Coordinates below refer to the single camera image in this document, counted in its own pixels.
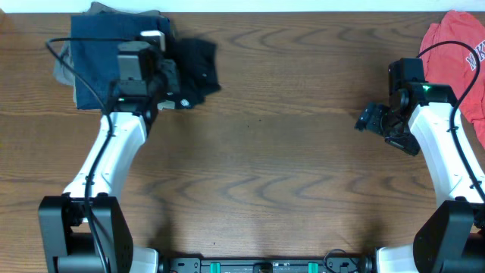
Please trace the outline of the black t-shirt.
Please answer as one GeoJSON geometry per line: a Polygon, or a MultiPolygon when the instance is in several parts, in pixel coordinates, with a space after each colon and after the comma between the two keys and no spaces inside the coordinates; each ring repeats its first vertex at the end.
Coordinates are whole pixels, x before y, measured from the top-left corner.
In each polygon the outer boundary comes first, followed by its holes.
{"type": "Polygon", "coordinates": [[[174,108],[191,109],[202,104],[205,97],[221,89],[216,69],[217,45],[203,39],[184,38],[171,42],[167,57],[178,70],[180,92],[166,96],[174,108]]]}

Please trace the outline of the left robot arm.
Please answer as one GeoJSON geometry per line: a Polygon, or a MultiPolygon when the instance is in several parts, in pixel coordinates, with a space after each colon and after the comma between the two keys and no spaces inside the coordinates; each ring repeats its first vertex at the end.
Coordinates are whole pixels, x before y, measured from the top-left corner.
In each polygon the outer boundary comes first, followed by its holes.
{"type": "Polygon", "coordinates": [[[39,204],[39,227],[50,272],[160,272],[153,248],[135,246],[118,198],[130,166],[170,93],[165,43],[120,39],[119,89],[101,104],[98,136],[77,176],[39,204]]]}

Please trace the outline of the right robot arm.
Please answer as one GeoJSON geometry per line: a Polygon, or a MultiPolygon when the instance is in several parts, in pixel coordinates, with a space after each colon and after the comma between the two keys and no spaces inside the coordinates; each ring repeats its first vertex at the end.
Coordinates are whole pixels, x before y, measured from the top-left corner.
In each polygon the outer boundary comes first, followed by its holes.
{"type": "Polygon", "coordinates": [[[409,155],[423,154],[436,194],[436,211],[412,243],[381,247],[362,272],[482,272],[484,172],[462,128],[452,88],[428,83],[420,58],[389,66],[388,105],[369,103],[355,129],[382,136],[409,155]]]}

